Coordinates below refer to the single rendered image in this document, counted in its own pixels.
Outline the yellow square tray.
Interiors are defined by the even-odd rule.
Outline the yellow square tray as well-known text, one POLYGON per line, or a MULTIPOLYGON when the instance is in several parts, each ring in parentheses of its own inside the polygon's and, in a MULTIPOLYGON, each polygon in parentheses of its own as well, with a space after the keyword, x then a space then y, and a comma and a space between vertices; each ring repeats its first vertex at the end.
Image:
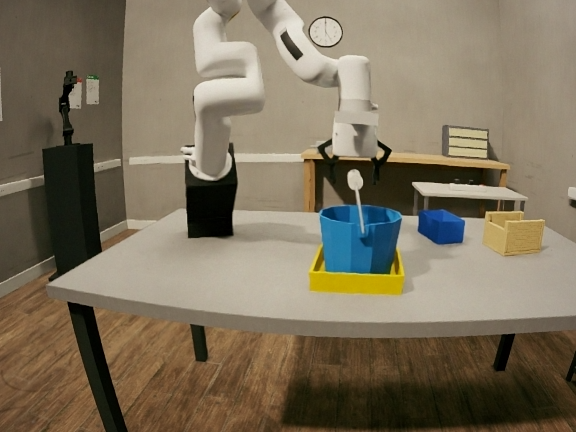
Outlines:
POLYGON ((320 244, 309 271, 310 291, 401 295, 405 276, 398 247, 396 251, 398 256, 397 252, 395 252, 396 256, 394 257, 390 275, 331 273, 325 272, 323 244, 320 244))

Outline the blue open rectangular bin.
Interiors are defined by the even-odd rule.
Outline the blue open rectangular bin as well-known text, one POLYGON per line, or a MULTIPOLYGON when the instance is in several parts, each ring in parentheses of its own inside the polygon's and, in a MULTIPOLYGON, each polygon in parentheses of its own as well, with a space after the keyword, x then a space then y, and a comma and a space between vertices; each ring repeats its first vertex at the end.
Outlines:
POLYGON ((457 220, 463 219, 445 210, 420 211, 418 232, 437 245, 463 243, 465 220, 457 220))

